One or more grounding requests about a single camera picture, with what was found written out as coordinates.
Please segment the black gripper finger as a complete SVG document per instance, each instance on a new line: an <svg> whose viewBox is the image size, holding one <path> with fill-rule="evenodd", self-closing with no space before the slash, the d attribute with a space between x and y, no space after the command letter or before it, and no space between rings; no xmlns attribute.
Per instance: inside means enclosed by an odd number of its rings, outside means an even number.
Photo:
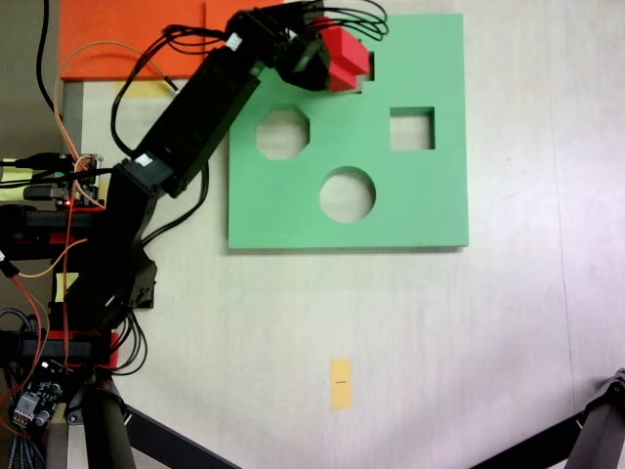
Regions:
<svg viewBox="0 0 625 469"><path fill-rule="evenodd" d="M308 91L326 91L329 68L330 56L326 49L296 51L286 59L284 81Z"/></svg>

